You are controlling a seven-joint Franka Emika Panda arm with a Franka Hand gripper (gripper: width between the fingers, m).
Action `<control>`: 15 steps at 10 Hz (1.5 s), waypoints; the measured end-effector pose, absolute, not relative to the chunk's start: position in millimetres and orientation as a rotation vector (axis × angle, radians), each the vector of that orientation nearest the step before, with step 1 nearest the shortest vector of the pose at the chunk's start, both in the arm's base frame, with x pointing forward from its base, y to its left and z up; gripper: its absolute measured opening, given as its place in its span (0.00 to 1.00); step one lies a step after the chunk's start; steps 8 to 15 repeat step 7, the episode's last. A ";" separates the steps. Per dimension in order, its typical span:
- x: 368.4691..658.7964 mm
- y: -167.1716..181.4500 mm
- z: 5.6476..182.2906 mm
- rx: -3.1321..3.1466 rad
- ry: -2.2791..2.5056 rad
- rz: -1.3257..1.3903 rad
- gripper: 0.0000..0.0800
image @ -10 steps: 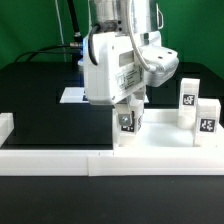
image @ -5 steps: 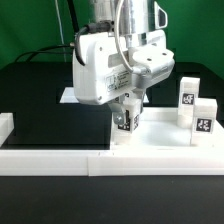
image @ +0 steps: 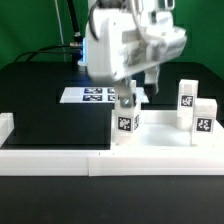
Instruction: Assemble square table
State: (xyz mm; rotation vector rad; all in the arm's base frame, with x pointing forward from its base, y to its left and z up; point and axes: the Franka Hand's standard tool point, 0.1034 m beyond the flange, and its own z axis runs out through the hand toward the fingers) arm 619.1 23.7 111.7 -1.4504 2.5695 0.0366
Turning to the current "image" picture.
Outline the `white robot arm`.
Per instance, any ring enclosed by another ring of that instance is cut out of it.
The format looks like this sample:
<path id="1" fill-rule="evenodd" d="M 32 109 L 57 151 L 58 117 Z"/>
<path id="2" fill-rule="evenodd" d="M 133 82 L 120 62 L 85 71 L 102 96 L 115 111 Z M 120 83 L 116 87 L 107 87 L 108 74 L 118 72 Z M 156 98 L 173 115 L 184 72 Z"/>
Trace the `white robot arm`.
<path id="1" fill-rule="evenodd" d="M 136 106 L 131 76 L 145 74 L 144 91 L 158 93 L 160 65 L 181 55 L 186 30 L 174 25 L 175 0 L 94 0 L 83 53 L 91 79 L 114 83 L 123 108 Z"/>

